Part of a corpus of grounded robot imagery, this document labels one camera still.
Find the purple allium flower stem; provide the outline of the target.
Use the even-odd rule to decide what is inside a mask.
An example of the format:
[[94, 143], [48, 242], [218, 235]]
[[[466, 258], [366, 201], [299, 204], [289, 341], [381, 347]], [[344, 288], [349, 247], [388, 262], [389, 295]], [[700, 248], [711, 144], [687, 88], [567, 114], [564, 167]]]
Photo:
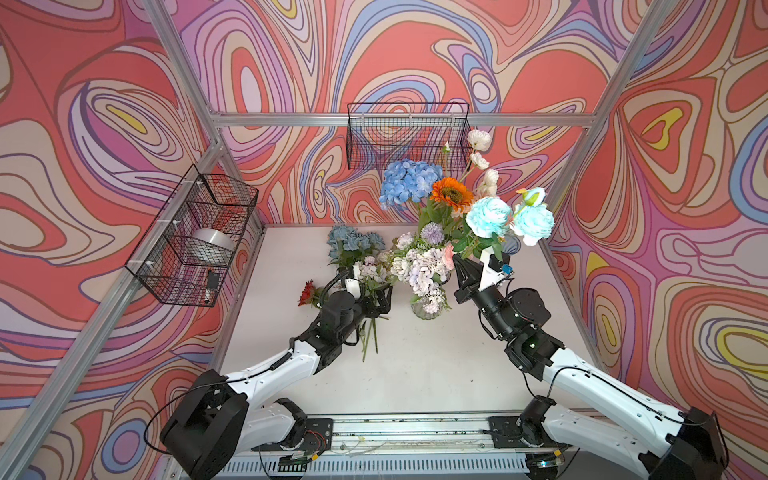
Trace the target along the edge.
[[420, 238], [428, 245], [441, 245], [445, 241], [442, 225], [436, 222], [426, 224], [420, 230]]

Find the clear glass vase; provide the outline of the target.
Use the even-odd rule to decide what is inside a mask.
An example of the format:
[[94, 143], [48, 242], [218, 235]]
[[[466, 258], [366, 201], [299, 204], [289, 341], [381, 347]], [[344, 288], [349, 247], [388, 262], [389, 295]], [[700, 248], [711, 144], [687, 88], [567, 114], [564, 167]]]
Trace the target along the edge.
[[441, 289], [421, 297], [416, 295], [411, 302], [413, 314], [425, 321], [434, 320], [450, 309], [446, 293]]

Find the pink rose stem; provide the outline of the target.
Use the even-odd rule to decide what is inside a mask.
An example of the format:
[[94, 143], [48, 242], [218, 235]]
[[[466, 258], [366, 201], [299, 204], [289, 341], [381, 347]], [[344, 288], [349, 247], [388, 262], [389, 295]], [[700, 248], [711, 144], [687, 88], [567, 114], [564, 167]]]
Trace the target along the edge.
[[443, 257], [442, 257], [443, 264], [445, 265], [445, 268], [447, 270], [453, 270], [455, 268], [453, 256], [454, 256], [454, 246], [452, 243], [447, 243], [443, 249]]

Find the blue hydrangea stem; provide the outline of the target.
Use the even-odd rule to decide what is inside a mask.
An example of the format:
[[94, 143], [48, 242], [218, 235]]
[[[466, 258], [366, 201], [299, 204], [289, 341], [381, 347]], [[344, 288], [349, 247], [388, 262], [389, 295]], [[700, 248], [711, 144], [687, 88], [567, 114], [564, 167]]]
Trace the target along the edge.
[[383, 172], [379, 202], [384, 209], [407, 201], [420, 202], [443, 177], [440, 165], [410, 159], [395, 161]]

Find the orange artificial daisy flower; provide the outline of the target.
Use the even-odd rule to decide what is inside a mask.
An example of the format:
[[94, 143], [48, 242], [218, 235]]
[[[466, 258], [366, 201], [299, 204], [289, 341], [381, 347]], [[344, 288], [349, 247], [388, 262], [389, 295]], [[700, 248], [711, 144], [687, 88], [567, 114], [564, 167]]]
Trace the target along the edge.
[[465, 217], [474, 202], [474, 194], [459, 180], [452, 177], [438, 180], [421, 207], [418, 235], [426, 224], [436, 222], [442, 225], [445, 240], [458, 240], [466, 233]]

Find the pale pink hydrangea bunch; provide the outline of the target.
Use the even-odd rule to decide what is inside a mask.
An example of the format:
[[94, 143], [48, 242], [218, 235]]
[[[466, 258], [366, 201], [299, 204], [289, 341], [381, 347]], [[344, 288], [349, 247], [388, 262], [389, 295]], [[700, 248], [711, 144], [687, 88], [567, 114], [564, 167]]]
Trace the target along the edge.
[[421, 297], [439, 289], [445, 292], [444, 285], [453, 271], [447, 270], [442, 261], [445, 246], [445, 242], [428, 245], [418, 232], [406, 232], [393, 241], [390, 272], [411, 289], [411, 302], [416, 295]]

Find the white poppy flower stem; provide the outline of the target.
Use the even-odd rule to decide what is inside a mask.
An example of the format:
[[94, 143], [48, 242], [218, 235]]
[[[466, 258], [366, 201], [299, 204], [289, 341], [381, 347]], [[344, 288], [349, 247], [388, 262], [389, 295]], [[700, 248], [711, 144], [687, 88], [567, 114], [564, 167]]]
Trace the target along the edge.
[[496, 197], [498, 190], [499, 173], [490, 167], [489, 161], [483, 156], [492, 144], [492, 135], [485, 130], [471, 128], [467, 133], [467, 142], [471, 147], [469, 164], [459, 176], [459, 181], [463, 183], [469, 174], [478, 169], [484, 173], [482, 181], [479, 184], [477, 193], [481, 198]]

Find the mint green peony stem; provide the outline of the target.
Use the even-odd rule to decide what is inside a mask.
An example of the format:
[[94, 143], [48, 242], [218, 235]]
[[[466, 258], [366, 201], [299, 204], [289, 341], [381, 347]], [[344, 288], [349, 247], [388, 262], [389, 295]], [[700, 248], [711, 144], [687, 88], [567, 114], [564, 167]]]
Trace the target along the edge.
[[521, 189], [519, 202], [511, 206], [496, 196], [475, 201], [458, 225], [453, 253], [462, 259], [479, 259], [483, 251], [501, 259], [506, 238], [516, 236], [526, 246], [548, 239], [555, 227], [544, 188]]

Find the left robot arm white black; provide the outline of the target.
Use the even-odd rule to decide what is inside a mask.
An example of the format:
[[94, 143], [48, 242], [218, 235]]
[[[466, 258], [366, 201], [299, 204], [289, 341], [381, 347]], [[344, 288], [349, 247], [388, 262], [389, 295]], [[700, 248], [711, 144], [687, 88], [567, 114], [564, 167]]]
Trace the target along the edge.
[[391, 309], [391, 286], [368, 288], [348, 270], [334, 279], [343, 287], [321, 294], [314, 321], [286, 350], [227, 375], [209, 369], [172, 398], [157, 451], [172, 456], [190, 478], [212, 479], [244, 451], [299, 448], [306, 437], [317, 438], [306, 413], [280, 392], [330, 366], [360, 342], [366, 321]]

